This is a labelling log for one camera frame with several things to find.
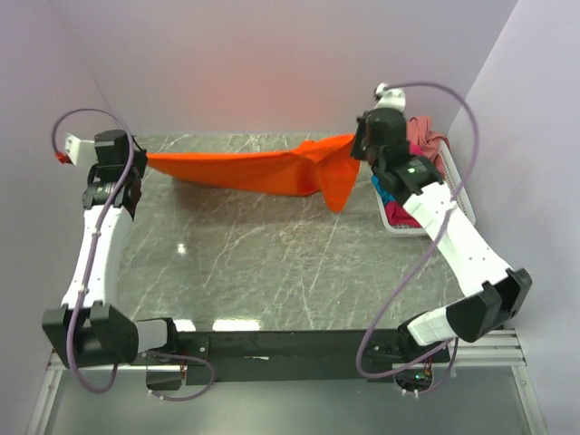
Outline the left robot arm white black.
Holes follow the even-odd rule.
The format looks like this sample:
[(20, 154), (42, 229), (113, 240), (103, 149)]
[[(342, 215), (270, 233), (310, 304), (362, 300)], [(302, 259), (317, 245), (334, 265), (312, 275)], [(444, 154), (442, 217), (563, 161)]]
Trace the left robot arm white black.
[(117, 307), (121, 255), (141, 198), (145, 150), (123, 130), (93, 140), (66, 138), (64, 154), (87, 169), (82, 194), (83, 237), (72, 281), (58, 308), (44, 312), (42, 327), (64, 364), (79, 368), (133, 363), (149, 352), (162, 364), (181, 352), (168, 317), (132, 321)]

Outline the orange t shirt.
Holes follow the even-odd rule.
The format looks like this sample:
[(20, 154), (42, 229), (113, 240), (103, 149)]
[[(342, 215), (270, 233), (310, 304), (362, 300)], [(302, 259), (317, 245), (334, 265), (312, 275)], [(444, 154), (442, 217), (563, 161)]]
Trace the orange t shirt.
[(305, 140), (291, 150), (249, 153), (150, 153), (148, 166), (174, 179), (222, 189), (279, 196), (322, 193), (333, 212), (343, 211), (360, 163), (351, 156), (354, 136)]

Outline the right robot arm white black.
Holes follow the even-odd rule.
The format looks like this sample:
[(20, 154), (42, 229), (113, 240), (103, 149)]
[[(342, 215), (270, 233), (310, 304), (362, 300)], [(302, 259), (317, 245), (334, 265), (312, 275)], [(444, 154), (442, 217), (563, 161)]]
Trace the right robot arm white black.
[(498, 256), (460, 209), (435, 165), (411, 153), (400, 111), (378, 108), (357, 119), (352, 155), (370, 164), (381, 186), (425, 230), (454, 272), (463, 294), (399, 328), (398, 351), (417, 362), (430, 345), (459, 338), (468, 343), (519, 312), (532, 286), (524, 268)]

